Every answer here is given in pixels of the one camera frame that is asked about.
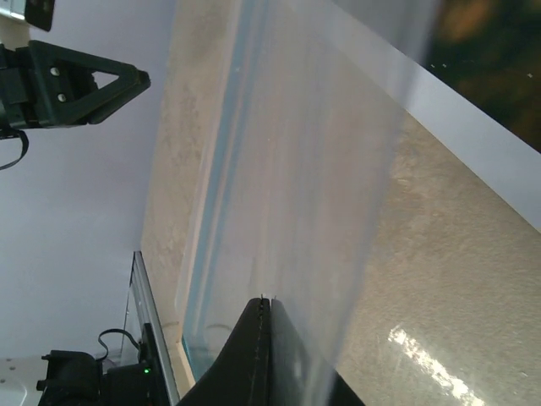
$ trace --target triangular hole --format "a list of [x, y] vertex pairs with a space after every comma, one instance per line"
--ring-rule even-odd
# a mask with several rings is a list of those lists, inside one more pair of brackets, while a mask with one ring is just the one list
[[94, 81], [98, 85], [98, 89], [101, 89], [118, 79], [117, 74], [106, 74], [105, 72], [94, 72], [92, 76], [94, 76]]

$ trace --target transparent plastic bag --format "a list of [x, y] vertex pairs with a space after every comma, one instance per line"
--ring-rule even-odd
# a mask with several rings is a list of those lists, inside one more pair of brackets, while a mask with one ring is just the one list
[[[396, 100], [411, 82], [411, 67], [379, 44], [398, 41], [415, 56], [432, 11], [427, 2], [359, 0], [367, 28], [340, 3], [239, 0], [234, 8], [225, 95], [178, 288], [196, 379], [250, 299], [280, 300], [309, 354], [300, 360], [273, 338], [285, 404], [325, 404], [361, 293], [402, 115]], [[382, 12], [383, 22], [372, 18]], [[295, 382], [280, 380], [285, 369]]]

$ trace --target beige table surface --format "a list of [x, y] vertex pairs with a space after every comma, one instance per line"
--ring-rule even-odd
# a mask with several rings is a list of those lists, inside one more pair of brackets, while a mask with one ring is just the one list
[[[180, 392], [174, 299], [231, 6], [178, 9], [142, 239]], [[410, 116], [391, 179], [338, 370], [367, 404], [539, 404], [540, 234]]]

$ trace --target gray floor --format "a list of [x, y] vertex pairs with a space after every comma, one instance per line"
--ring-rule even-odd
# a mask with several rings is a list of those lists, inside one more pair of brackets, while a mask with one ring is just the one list
[[[172, 352], [195, 184], [232, 0], [177, 15], [143, 236]], [[406, 117], [338, 370], [367, 404], [538, 404], [541, 237]]]

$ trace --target cable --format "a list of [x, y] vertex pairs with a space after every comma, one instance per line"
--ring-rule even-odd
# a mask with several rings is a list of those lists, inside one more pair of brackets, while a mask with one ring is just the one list
[[126, 330], [123, 330], [122, 328], [110, 328], [109, 330], [105, 330], [104, 332], [101, 332], [100, 335], [98, 336], [98, 343], [100, 343], [100, 345], [105, 349], [105, 355], [98, 358], [96, 360], [97, 362], [103, 362], [109, 356], [109, 347], [107, 347], [107, 344], [105, 344], [103, 340], [101, 340], [101, 338], [105, 336], [106, 334], [111, 334], [114, 332], [118, 334], [122, 334], [123, 336], [127, 337], [128, 340], [134, 345], [134, 347], [137, 350], [139, 350], [139, 347], [140, 347], [139, 343], [135, 341], [134, 336], [132, 336], [129, 332], [127, 332]]
[[17, 129], [1, 129], [0, 130], [0, 140], [12, 140], [15, 138], [20, 139], [20, 142], [23, 145], [20, 151], [20, 157], [19, 159], [16, 159], [13, 162], [0, 166], [0, 171], [3, 171], [4, 169], [9, 169], [17, 165], [20, 162], [20, 160], [25, 157], [26, 152], [28, 152], [28, 147], [30, 145], [30, 142], [28, 141], [28, 137], [26, 136], [24, 131], [20, 131]]

